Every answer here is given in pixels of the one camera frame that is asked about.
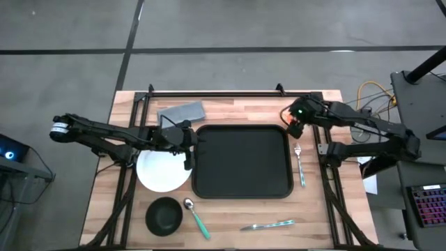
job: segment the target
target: butcher block tabletop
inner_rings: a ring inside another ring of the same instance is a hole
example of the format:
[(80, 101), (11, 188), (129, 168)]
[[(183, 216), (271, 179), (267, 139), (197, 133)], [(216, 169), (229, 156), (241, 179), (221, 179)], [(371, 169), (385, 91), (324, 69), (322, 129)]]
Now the butcher block tabletop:
[[(339, 90), (323, 90), (321, 92), (324, 100), (342, 101)], [(128, 127), (134, 93), (135, 91), (118, 91), (116, 93), (109, 119), (110, 124)], [(206, 119), (193, 123), (192, 127), (194, 130), (207, 124), (277, 124), (285, 127), (279, 118), (279, 112), (285, 106), (290, 105), (295, 98), (151, 98), (146, 125), (157, 124), (157, 111), (159, 109), (197, 100), (203, 103)], [(141, 108), (138, 110), (136, 125), (139, 125), (140, 116)], [(335, 127), (331, 129), (331, 135), (334, 142), (351, 143), (349, 128)], [(283, 199), (202, 199), (197, 197), (192, 191), (191, 176), (178, 189), (163, 193), (148, 190), (138, 180), (134, 194), (127, 248), (332, 248), (330, 224), (312, 128), (306, 126), (300, 139), (288, 136), (288, 140), (294, 188), (292, 193)], [(293, 146), (297, 142), (302, 148), (301, 161), (307, 184), (305, 188), (300, 185), (298, 159), (293, 150)], [(101, 158), (98, 170), (110, 164), (112, 164), (112, 161), (109, 158)], [(131, 171), (128, 170), (128, 172), (127, 178), (130, 177)], [(339, 174), (348, 213), (364, 234), (371, 241), (377, 243), (378, 239), (369, 203), (357, 164), (344, 162), (339, 168)], [(110, 216), (114, 204), (118, 176), (119, 167), (111, 167), (96, 176), (82, 230), (81, 245), (88, 243)], [(196, 213), (210, 232), (210, 240), (207, 241), (203, 237), (203, 234), (197, 227), (194, 216), (185, 209), (183, 209), (181, 226), (172, 235), (158, 237), (150, 233), (145, 224), (145, 214), (151, 202), (160, 197), (173, 197), (180, 203), (186, 197), (192, 199)], [(124, 213), (121, 214), (121, 219), (118, 221), (116, 228), (115, 242), (117, 243), (121, 236), (123, 215)], [(257, 231), (240, 231), (240, 228), (252, 224), (270, 224), (285, 220), (295, 220), (295, 224)], [(337, 213), (336, 221), (341, 243), (345, 243), (341, 219)]]

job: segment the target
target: gray napkin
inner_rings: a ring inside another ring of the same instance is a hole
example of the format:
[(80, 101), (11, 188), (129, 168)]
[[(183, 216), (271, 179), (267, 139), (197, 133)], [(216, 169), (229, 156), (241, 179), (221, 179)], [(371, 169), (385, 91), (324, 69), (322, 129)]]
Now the gray napkin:
[[(189, 104), (169, 107), (157, 111), (158, 125), (161, 122), (161, 115), (166, 116), (175, 123), (181, 123), (185, 119), (189, 120), (190, 122), (202, 121), (205, 117), (203, 104), (201, 101), (191, 102)], [(162, 128), (168, 128), (171, 126), (174, 125), (163, 118)]]

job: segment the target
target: green-handled spoon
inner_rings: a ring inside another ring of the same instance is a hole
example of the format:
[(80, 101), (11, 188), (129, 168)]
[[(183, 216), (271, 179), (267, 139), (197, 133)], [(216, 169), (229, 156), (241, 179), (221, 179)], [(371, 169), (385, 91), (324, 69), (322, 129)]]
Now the green-handled spoon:
[(206, 238), (206, 240), (209, 240), (210, 239), (210, 234), (209, 234), (208, 230), (206, 229), (206, 227), (204, 226), (204, 224), (201, 222), (200, 218), (198, 217), (198, 215), (194, 211), (194, 202), (192, 202), (191, 199), (186, 198), (186, 199), (184, 199), (184, 207), (186, 209), (191, 210), (192, 214), (195, 217), (195, 220), (197, 221), (197, 225), (198, 225), (198, 227), (201, 230), (201, 233), (203, 233), (204, 238)]

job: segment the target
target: knife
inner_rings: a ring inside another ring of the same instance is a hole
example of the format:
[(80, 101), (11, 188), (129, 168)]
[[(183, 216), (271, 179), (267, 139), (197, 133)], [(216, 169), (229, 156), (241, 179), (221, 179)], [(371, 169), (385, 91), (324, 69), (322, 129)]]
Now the knife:
[(248, 227), (243, 227), (242, 229), (240, 229), (240, 231), (247, 231), (247, 230), (260, 230), (260, 229), (265, 229), (265, 228), (269, 228), (269, 227), (281, 227), (281, 226), (288, 226), (288, 225), (293, 225), (295, 222), (294, 220), (287, 220), (284, 222), (278, 222), (278, 223), (273, 223), (273, 224), (268, 224), (268, 225), (258, 225), (258, 224), (254, 224)]

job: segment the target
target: blue light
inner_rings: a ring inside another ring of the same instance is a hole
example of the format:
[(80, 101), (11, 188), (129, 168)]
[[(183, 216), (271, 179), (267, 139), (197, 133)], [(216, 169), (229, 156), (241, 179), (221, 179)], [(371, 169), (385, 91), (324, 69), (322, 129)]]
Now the blue light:
[(7, 153), (5, 153), (5, 157), (10, 160), (10, 159), (14, 158), (14, 153), (13, 152), (7, 152)]

